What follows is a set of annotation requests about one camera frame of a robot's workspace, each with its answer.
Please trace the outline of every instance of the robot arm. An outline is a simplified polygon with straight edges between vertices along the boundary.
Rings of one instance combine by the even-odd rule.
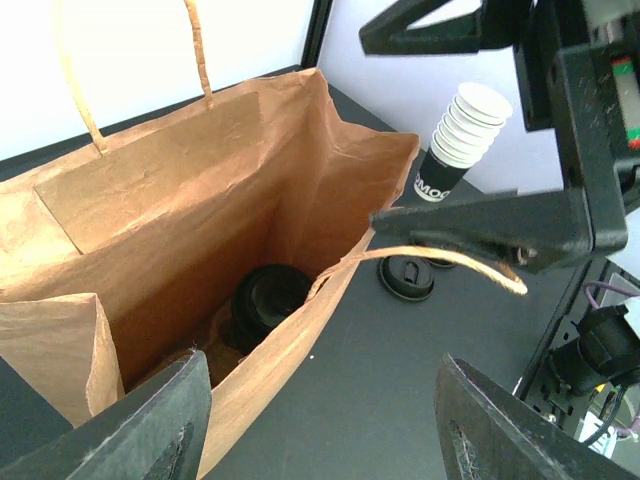
[[[376,231],[536,272],[609,255],[640,206],[640,0],[484,0],[423,28],[448,0],[402,0],[360,30],[367,54],[513,46],[528,131],[554,128],[564,190],[375,214]]]

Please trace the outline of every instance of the black vertical post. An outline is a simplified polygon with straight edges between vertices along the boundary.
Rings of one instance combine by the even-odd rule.
[[[332,4],[333,0],[315,0],[313,2],[311,20],[309,21],[309,29],[307,30],[307,40],[305,41],[302,60],[300,61],[302,68],[318,66],[320,49],[322,48],[324,33],[329,23]]]

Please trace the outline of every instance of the paper bag handle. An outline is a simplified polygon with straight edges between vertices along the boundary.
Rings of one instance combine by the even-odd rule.
[[[63,19],[62,19],[62,2],[64,0],[56,0],[54,5],[54,21],[53,29],[56,38],[56,45],[58,49],[58,56],[62,64],[62,70],[64,71],[64,77],[71,89],[71,95],[73,101],[76,104],[78,112],[84,121],[84,124],[89,130],[91,140],[96,146],[100,155],[104,156],[109,153],[109,146],[107,140],[104,138],[98,126],[96,125],[93,115],[89,111],[86,99],[82,93],[82,89],[78,83],[78,79],[74,73],[73,62],[66,49],[66,44],[63,34]],[[198,76],[200,77],[200,85],[204,91],[204,98],[207,108],[210,110],[213,108],[213,93],[211,92],[211,85],[209,83],[209,77],[207,76],[207,67],[204,59],[204,49],[202,46],[202,31],[200,28],[200,19],[198,17],[198,11],[196,9],[195,0],[184,0],[187,6],[187,12],[189,13],[189,21],[191,22],[191,31],[193,33],[193,48],[196,53],[196,63],[198,65]]]
[[[324,283],[329,280],[329,278],[331,278],[340,270],[353,266],[354,264],[360,263],[364,260],[385,258],[392,255],[409,255],[424,258],[433,258],[437,260],[445,260],[447,262],[456,263],[458,265],[463,265],[467,268],[470,268],[471,270],[475,270],[476,272],[481,273],[482,275],[488,277],[490,280],[496,282],[501,287],[504,287],[510,292],[517,295],[526,295],[528,291],[525,283],[506,264],[498,265],[498,271],[494,268],[489,267],[488,265],[485,265],[482,262],[463,255],[462,253],[442,250],[440,248],[402,245],[399,247],[379,248],[377,250],[370,250],[368,252],[361,252],[343,257],[340,262],[336,263],[332,267],[327,268],[324,272],[318,275],[315,282],[313,282],[313,285],[311,286],[311,290],[309,290],[306,301],[308,302],[313,299],[313,297],[315,297],[320,291],[320,288],[322,288],[322,285],[324,285]]]

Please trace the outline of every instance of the black lid in bag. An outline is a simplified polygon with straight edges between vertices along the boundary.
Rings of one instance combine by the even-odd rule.
[[[231,303],[243,350],[253,349],[300,308],[310,288],[311,279],[289,265],[265,265],[249,273]]]

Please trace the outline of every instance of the white wall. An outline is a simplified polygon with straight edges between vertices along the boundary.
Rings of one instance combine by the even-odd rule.
[[[60,68],[53,0],[0,2],[0,160],[86,132]],[[64,0],[99,127],[202,93],[183,0]],[[313,0],[200,0],[212,88],[300,63]]]
[[[501,92],[515,114],[485,158],[466,176],[484,192],[528,193],[562,187],[551,131],[526,133],[510,49],[479,55],[365,57],[358,30],[392,0],[335,0],[320,55],[328,80],[397,130],[420,134],[423,146],[459,83],[476,81]],[[417,25],[473,11],[480,0],[456,0]],[[613,260],[640,277],[640,211],[628,217],[631,240]]]

